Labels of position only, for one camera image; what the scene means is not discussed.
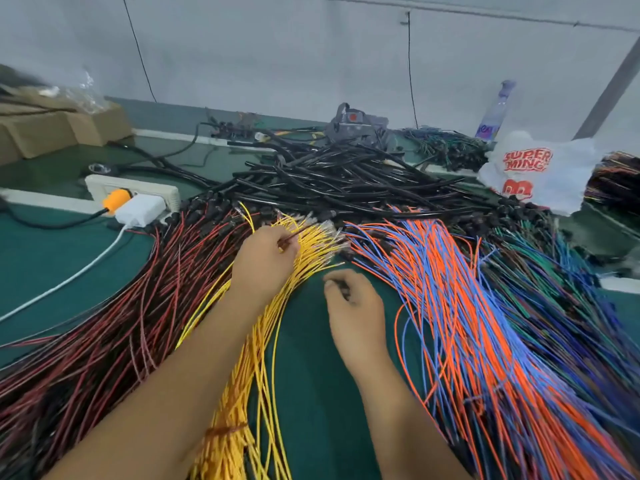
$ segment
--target person's left hand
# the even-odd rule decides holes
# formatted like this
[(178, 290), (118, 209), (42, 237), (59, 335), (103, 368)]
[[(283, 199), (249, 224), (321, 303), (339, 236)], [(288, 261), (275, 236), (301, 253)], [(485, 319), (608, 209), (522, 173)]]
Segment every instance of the person's left hand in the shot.
[(290, 235), (283, 226), (263, 226), (249, 236), (236, 256), (229, 291), (257, 300), (261, 307), (267, 306), (293, 272), (300, 249), (298, 236), (288, 241), (284, 251), (278, 247), (278, 241)]

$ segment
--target white power strip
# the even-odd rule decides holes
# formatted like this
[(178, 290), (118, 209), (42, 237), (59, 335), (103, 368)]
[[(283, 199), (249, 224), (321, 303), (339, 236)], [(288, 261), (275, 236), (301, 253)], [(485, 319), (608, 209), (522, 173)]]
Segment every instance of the white power strip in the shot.
[(171, 212), (180, 210), (180, 192), (173, 185), (150, 184), (130, 178), (108, 177), (107, 175), (88, 175), (84, 181), (93, 200), (100, 204), (114, 190), (126, 189), (131, 192), (132, 196), (136, 194), (158, 195), (164, 199), (166, 208)]

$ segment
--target plastic bottle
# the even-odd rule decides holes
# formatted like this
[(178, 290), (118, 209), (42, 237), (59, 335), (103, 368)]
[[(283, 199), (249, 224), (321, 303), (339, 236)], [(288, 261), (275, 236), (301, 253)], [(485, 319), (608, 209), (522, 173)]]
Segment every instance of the plastic bottle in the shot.
[(504, 117), (507, 115), (507, 99), (514, 87), (516, 87), (516, 81), (514, 80), (502, 81), (502, 88), (498, 93), (497, 99), (484, 113), (478, 131), (476, 131), (476, 138), (484, 139), (488, 142), (492, 142), (495, 139)]

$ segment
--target yellow wire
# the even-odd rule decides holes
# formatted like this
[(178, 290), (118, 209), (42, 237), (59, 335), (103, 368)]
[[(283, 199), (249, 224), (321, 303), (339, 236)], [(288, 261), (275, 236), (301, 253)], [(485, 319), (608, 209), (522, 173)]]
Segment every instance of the yellow wire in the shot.
[[(240, 204), (253, 228), (248, 209), (244, 204)], [(306, 226), (307, 221), (305, 218), (281, 214), (274, 225), (284, 225), (291, 232), (295, 232), (302, 226)], [(311, 275), (333, 267), (329, 265), (329, 261), (343, 247), (340, 236), (330, 224), (307, 227), (298, 235), (298, 241), (300, 250), (296, 257), (294, 272), (258, 318), (251, 334), (247, 337), (211, 422), (211, 427), (215, 431), (228, 432), (205, 439), (204, 447), (191, 471), (192, 478), (199, 476), (204, 480), (245, 479), (247, 478), (246, 456), (252, 476), (256, 479), (268, 479), (269, 471), (273, 470), (277, 480), (291, 480), (291, 469), (284, 449), (275, 397), (275, 353), (280, 323), (293, 291)], [(189, 318), (179, 345), (200, 322), (204, 313), (228, 290), (229, 280), (209, 297), (219, 281), (220, 278), (207, 292), (196, 313)], [(276, 335), (271, 362), (271, 380), (269, 380), (265, 352), (274, 331)], [(258, 398), (255, 436), (251, 428), (245, 426), (248, 424), (248, 401), (254, 382)], [(267, 438), (264, 439), (268, 442), (264, 457), (261, 445), (264, 437), (263, 427), (267, 432)]]

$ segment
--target person's right hand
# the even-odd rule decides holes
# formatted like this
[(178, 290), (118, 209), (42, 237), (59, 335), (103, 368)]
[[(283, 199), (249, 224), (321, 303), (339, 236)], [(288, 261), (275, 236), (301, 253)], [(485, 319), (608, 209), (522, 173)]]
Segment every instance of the person's right hand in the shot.
[[(345, 282), (345, 299), (336, 282)], [(389, 360), (385, 332), (385, 307), (371, 282), (352, 269), (324, 275), (324, 296), (331, 334), (338, 352), (356, 381), (377, 364)]]

